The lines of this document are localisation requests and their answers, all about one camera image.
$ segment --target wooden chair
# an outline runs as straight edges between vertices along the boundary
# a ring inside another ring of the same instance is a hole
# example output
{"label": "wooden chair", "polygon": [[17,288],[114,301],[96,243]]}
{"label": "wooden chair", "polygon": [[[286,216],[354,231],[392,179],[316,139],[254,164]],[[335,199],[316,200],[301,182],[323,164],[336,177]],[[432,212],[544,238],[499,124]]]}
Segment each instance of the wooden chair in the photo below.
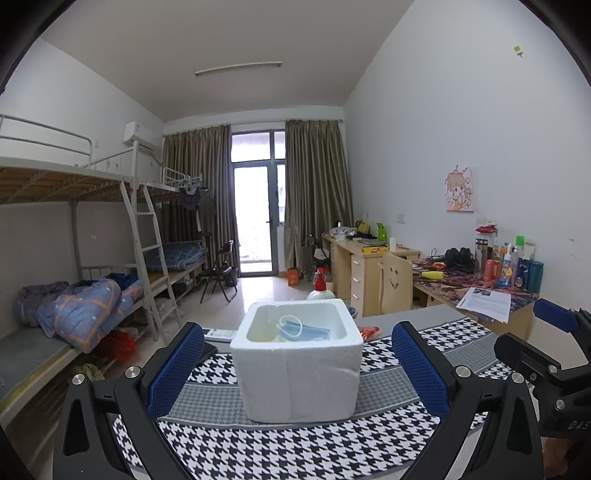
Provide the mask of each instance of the wooden chair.
{"label": "wooden chair", "polygon": [[413,308],[413,265],[387,252],[378,264],[380,314],[405,312]]}

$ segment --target styrofoam box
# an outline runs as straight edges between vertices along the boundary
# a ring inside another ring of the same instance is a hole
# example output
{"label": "styrofoam box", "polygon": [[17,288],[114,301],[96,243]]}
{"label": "styrofoam box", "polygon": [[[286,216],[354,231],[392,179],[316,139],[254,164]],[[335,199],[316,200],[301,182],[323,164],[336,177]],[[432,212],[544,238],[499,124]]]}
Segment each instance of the styrofoam box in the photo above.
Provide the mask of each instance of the styrofoam box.
{"label": "styrofoam box", "polygon": [[[330,339],[273,342],[295,315]],[[265,423],[347,419],[355,410],[363,339],[340,299],[254,303],[230,344],[246,414]]]}

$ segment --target blue padding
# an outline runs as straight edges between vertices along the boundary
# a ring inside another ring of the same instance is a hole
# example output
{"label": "blue padding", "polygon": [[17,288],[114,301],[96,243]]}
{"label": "blue padding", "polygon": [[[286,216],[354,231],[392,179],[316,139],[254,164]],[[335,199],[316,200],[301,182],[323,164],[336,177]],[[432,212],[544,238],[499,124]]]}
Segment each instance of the blue padding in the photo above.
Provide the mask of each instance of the blue padding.
{"label": "blue padding", "polygon": [[536,301],[534,304],[534,315],[540,320],[554,325],[563,332],[572,333],[579,330],[576,315],[551,301],[545,299]]}
{"label": "blue padding", "polygon": [[427,412],[443,419],[449,412],[447,386],[401,324],[392,330],[392,350]]}
{"label": "blue padding", "polygon": [[203,353],[203,329],[195,325],[148,388],[146,410],[152,420],[166,415]]}

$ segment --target green bottle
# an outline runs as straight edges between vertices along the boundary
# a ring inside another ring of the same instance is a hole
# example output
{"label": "green bottle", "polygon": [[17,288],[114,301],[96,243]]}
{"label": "green bottle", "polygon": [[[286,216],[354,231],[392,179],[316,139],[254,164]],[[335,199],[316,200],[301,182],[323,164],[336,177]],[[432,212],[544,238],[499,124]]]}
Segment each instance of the green bottle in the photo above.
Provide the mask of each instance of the green bottle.
{"label": "green bottle", "polygon": [[378,240],[386,243],[388,235],[386,234],[386,227],[383,223],[376,223],[378,225]]}

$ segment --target brown curtain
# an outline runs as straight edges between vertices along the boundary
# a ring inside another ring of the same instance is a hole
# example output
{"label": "brown curtain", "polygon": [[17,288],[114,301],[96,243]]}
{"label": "brown curtain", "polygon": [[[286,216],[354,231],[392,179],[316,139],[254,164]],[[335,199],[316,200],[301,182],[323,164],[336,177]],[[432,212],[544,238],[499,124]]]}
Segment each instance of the brown curtain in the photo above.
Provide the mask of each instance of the brown curtain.
{"label": "brown curtain", "polygon": [[[231,264],[238,266],[238,230],[234,205],[234,182],[230,152],[230,125],[203,128],[164,139],[164,166],[191,176],[203,174],[204,187],[199,206],[203,233],[208,240],[209,264],[228,240],[234,240]],[[177,202],[163,205],[163,234],[166,242],[200,238],[195,211]]]}
{"label": "brown curtain", "polygon": [[353,225],[345,151],[337,121],[285,123],[285,265],[304,266],[301,246],[337,220]]}

